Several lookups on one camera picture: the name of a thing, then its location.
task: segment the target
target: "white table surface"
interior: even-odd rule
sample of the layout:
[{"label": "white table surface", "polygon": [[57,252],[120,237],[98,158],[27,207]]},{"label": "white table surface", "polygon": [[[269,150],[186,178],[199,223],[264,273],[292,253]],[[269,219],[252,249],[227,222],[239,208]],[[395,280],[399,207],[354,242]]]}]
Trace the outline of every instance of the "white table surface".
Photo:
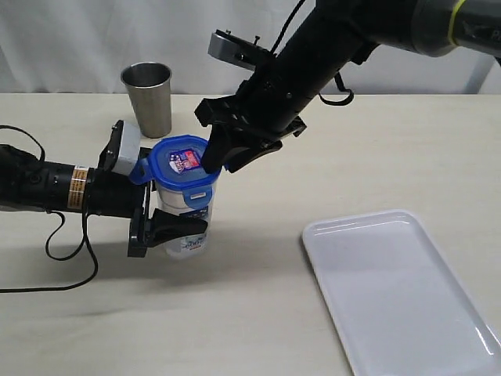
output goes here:
[{"label": "white table surface", "polygon": [[[201,96],[173,97],[173,134],[208,136]],[[223,174],[211,246],[185,262],[161,248],[127,259],[128,221],[91,218],[101,269],[68,292],[0,295],[0,374],[350,374],[308,270],[300,235],[311,221],[392,208],[414,212],[479,311],[501,333],[501,96],[359,96],[319,100],[307,131],[276,154]],[[0,123],[22,127],[49,161],[95,166],[123,95],[0,95]],[[2,143],[33,153],[10,131]],[[145,146],[153,141],[145,140]],[[90,272],[82,252],[46,258],[58,218],[0,214],[0,287],[64,284]],[[54,239],[79,240],[77,215]]]}]

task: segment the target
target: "clear plastic container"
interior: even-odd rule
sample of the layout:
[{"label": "clear plastic container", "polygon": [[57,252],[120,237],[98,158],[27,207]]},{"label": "clear plastic container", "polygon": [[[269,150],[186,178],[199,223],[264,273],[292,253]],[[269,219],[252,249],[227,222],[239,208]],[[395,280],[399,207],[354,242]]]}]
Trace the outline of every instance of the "clear plastic container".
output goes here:
[{"label": "clear plastic container", "polygon": [[[203,219],[210,227],[215,186],[221,170],[214,174],[205,172],[200,160],[206,147],[207,140],[196,136],[163,139],[148,158],[139,161],[142,174],[131,175],[131,179],[135,183],[154,180],[161,210]],[[167,254],[174,259],[186,259],[204,252],[209,227],[203,234],[168,241],[164,245]]]}]

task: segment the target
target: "white tray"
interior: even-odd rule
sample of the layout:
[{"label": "white tray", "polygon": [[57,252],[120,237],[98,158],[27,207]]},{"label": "white tray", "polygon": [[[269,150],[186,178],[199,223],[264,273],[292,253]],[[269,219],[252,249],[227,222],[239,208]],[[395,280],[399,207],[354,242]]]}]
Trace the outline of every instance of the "white tray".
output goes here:
[{"label": "white tray", "polygon": [[498,340],[414,216],[315,222],[303,241],[355,375],[501,375]]}]

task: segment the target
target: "black cable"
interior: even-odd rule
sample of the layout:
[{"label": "black cable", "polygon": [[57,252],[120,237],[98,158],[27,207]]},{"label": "black cable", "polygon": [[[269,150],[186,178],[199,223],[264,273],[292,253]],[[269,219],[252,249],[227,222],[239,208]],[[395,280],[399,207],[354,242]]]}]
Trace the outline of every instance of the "black cable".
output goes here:
[{"label": "black cable", "polygon": [[319,93],[320,100],[324,102],[328,106],[346,106],[352,102],[352,100],[355,98],[355,94],[353,93],[353,90],[351,89],[346,89],[344,86],[343,78],[341,77],[341,74],[337,72],[337,74],[334,76],[334,81],[336,82],[337,89],[340,92],[347,92],[348,96],[344,98],[343,100],[340,101],[335,101],[335,100],[328,100],[325,99],[322,94]]},{"label": "black cable", "polygon": [[[43,162],[45,160],[45,150],[42,147],[42,145],[32,135],[30,135],[28,132],[24,131],[21,128],[13,127],[11,125],[0,125],[0,129],[11,129],[13,131],[21,132],[24,135],[30,137],[40,147],[40,150],[41,150],[41,154],[40,154],[40,162],[41,162],[41,164],[40,165],[43,164]],[[58,212],[57,211],[48,211],[48,214],[51,214],[51,213],[57,214],[61,218],[61,223],[56,228],[56,230],[54,230],[50,234],[49,238],[45,242],[45,253],[47,254],[48,257],[50,257],[51,259],[56,260],[56,261],[66,261],[66,260],[72,259],[73,257],[75,257],[81,251],[81,249],[83,248],[83,246],[85,244],[85,246],[87,247],[88,253],[91,256],[92,263],[94,264],[94,269],[93,269],[91,275],[89,277],[87,277],[86,279],[84,279],[84,280],[82,280],[80,282],[77,282],[76,284],[69,284],[67,286],[26,287],[26,288],[1,288],[0,289],[0,294],[13,294],[13,293],[20,293],[20,292],[68,291],[68,290],[73,290],[73,289],[75,289],[77,287],[81,287],[81,286],[87,284],[88,282],[90,282],[91,280],[93,280],[94,277],[97,276],[97,273],[99,271],[99,263],[98,263],[96,254],[94,253],[94,250],[92,249],[91,241],[88,238],[88,223],[87,222],[88,222],[88,217],[90,216],[90,214],[88,213],[88,201],[89,201],[89,198],[90,198],[90,195],[91,195],[91,190],[92,190],[92,188],[89,186],[87,188],[87,195],[84,198],[84,202],[83,202],[83,205],[82,205],[82,211],[81,211],[82,239],[81,239],[81,243],[78,245],[78,247],[70,255],[68,255],[66,257],[62,257],[62,258],[57,258],[57,257],[53,256],[50,253],[50,249],[49,249],[50,240],[52,239],[52,237],[54,235],[56,235],[56,233],[59,230],[61,230],[63,228],[64,224],[66,223],[66,217],[64,216],[63,213],[61,213],[59,211]]]},{"label": "black cable", "polygon": [[296,16],[297,12],[303,6],[305,1],[306,0],[299,0],[299,3],[296,4],[296,6],[294,7],[292,13],[287,18],[287,21],[285,21],[285,24],[283,25],[282,30],[280,31],[279,37],[275,41],[275,44],[273,45],[272,49],[270,49],[271,53],[275,53],[276,49],[278,49],[280,42],[282,41],[283,37],[285,36],[287,28],[289,27],[290,23],[292,22],[292,19]]}]

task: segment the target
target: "stainless steel cup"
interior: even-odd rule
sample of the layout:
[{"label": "stainless steel cup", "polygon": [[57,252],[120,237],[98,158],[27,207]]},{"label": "stainless steel cup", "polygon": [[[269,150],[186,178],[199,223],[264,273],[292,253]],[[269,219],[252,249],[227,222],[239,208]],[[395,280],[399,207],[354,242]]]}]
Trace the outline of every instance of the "stainless steel cup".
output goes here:
[{"label": "stainless steel cup", "polygon": [[169,67],[154,62],[136,63],[121,73],[141,133],[151,139],[172,130],[171,76]]}]

